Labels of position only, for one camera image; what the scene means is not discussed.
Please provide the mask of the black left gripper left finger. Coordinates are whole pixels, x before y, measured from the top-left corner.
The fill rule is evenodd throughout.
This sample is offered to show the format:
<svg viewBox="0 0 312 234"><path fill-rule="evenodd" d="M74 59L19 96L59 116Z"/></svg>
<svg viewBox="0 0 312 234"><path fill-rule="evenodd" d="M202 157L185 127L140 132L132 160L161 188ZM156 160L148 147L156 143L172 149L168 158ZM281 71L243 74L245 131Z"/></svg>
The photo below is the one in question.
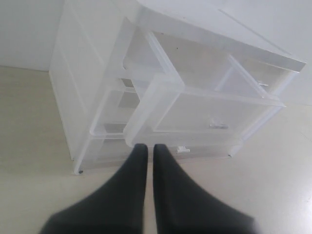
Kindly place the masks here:
<svg viewBox="0 0 312 234"><path fill-rule="evenodd" d="M50 216L42 234L143 233L148 148L137 144L118 171L94 193Z"/></svg>

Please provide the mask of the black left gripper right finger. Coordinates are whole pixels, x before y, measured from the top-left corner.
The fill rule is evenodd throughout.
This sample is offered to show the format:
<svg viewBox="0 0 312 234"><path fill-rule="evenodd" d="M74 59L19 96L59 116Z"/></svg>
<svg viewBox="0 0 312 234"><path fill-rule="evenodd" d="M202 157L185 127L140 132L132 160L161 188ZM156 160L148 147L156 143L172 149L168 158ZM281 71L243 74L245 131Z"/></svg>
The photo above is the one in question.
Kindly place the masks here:
<svg viewBox="0 0 312 234"><path fill-rule="evenodd" d="M256 234L253 217L218 200L181 168L166 145L153 150L153 190L159 234Z"/></svg>

